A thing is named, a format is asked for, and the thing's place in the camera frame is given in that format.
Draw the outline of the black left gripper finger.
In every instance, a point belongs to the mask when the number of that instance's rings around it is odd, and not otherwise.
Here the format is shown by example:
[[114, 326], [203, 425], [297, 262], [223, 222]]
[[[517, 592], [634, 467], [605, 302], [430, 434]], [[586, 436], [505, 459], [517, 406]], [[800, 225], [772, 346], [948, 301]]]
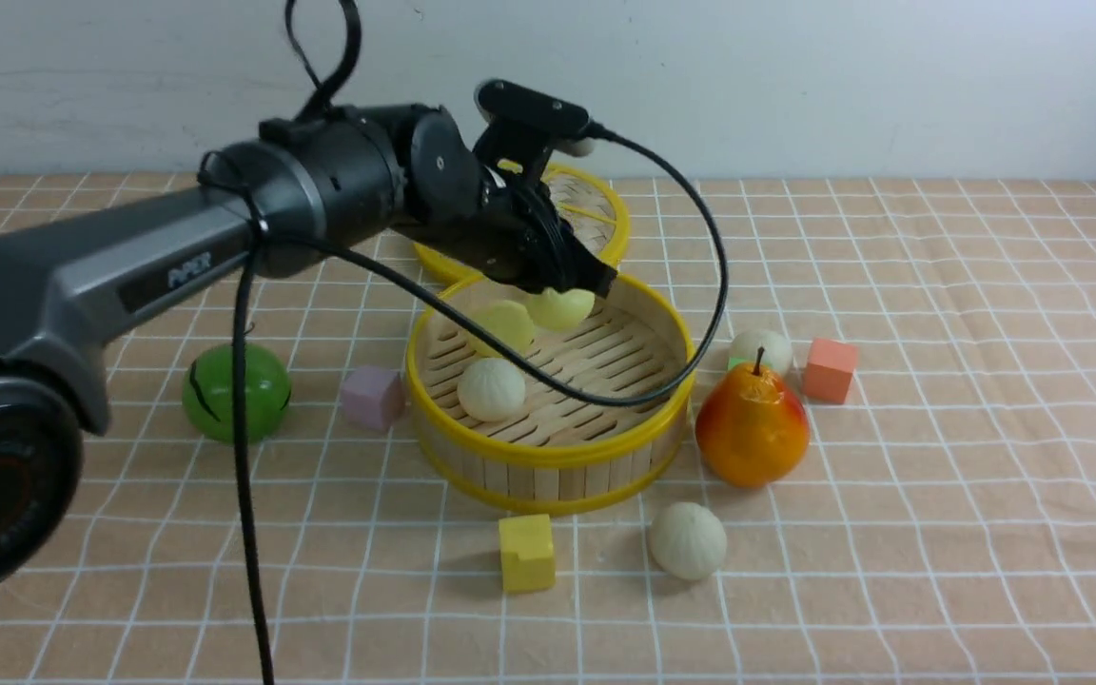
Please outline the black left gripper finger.
[[606, 264], [582, 243], [556, 243], [544, 247], [537, 260], [534, 292], [591, 292], [606, 298], [618, 277], [617, 269]]

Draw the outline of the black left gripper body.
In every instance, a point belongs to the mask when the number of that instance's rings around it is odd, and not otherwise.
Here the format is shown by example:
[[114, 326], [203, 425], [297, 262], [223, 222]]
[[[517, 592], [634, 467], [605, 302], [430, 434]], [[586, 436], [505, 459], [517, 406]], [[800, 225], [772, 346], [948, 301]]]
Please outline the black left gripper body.
[[544, 183], [524, 186], [512, 162], [486, 165], [445, 109], [393, 109], [392, 142], [401, 169], [392, 228], [413, 242], [514, 286], [534, 286], [544, 247], [576, 242]]

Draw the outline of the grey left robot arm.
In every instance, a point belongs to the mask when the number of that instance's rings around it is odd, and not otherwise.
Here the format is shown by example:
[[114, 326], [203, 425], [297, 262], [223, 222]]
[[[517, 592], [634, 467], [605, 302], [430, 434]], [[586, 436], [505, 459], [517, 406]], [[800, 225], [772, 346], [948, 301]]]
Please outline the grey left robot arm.
[[469, 147], [447, 109], [306, 109], [204, 159], [193, 187], [0, 235], [0, 582], [69, 509], [85, 434], [109, 431], [109, 343], [241, 267], [285, 278], [387, 228], [529, 292], [608, 289], [614, 270], [539, 186], [584, 109], [492, 113]]

